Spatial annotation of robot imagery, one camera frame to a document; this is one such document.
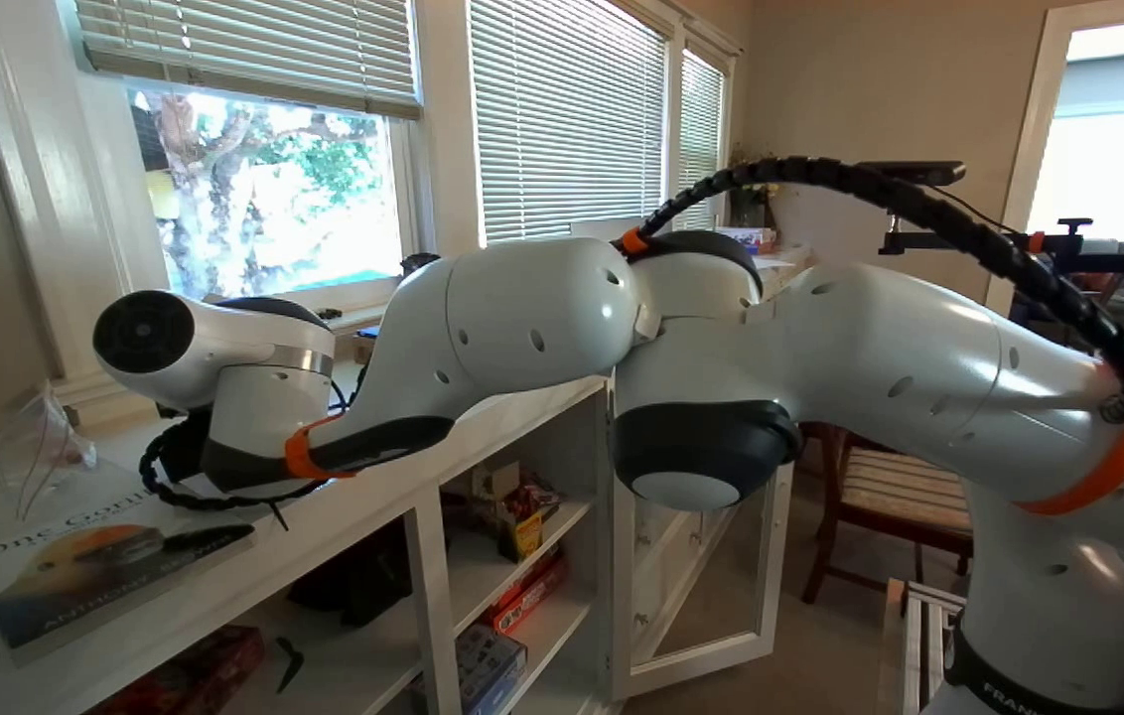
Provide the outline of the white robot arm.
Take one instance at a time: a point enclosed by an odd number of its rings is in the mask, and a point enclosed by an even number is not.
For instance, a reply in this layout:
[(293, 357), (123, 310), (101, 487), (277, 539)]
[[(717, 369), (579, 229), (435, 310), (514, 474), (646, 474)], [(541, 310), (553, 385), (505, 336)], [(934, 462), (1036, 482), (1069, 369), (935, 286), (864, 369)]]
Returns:
[(91, 345), (152, 401), (206, 416), (227, 494), (350, 477), (435, 445), (491, 392), (602, 375), (615, 477), (726, 510), (832, 425), (970, 487), (973, 585), (928, 715), (1124, 715), (1124, 331), (1045, 271), (1059, 345), (883, 266), (759, 281), (717, 233), (622, 250), (507, 242), (407, 274), (346, 404), (333, 331), (274, 299), (116, 299)]

